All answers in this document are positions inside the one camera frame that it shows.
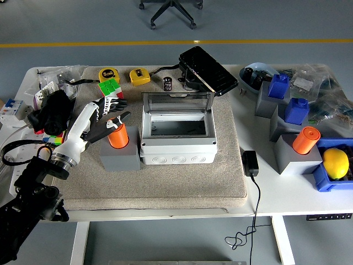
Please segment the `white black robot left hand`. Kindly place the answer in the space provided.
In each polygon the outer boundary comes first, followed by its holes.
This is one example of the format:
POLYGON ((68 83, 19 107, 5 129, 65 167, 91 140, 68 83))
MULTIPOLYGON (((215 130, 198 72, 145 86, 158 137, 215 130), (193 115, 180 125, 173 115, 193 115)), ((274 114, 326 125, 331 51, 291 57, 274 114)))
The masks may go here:
POLYGON ((81 153, 89 144, 113 133, 131 113, 124 112, 105 123, 99 123, 99 120, 109 113, 123 111, 126 107, 127 100, 118 97, 102 97, 88 103, 71 126, 64 143, 55 148, 51 163, 62 167, 76 166, 81 160, 81 153))

